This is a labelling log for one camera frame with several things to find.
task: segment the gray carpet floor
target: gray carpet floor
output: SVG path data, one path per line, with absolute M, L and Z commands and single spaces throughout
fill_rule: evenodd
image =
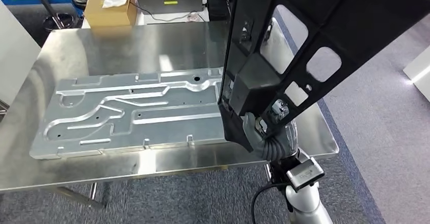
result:
M 338 157 L 320 161 L 326 177 L 321 199 L 335 223 L 368 223 Z M 250 223 L 249 204 L 264 185 L 262 166 L 106 182 L 94 210 L 49 190 L 15 192 L 0 198 L 1 223 Z M 71 186 L 89 193 L 89 185 Z M 258 223 L 286 223 L 286 204 L 277 190 L 256 203 Z
M 430 16 L 325 97 L 387 223 L 430 220 L 430 103 L 403 69 L 430 46 Z

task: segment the aluminum plate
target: aluminum plate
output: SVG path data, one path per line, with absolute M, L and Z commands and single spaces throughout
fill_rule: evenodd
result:
M 33 141 L 35 159 L 224 143 L 222 68 L 61 80 Z

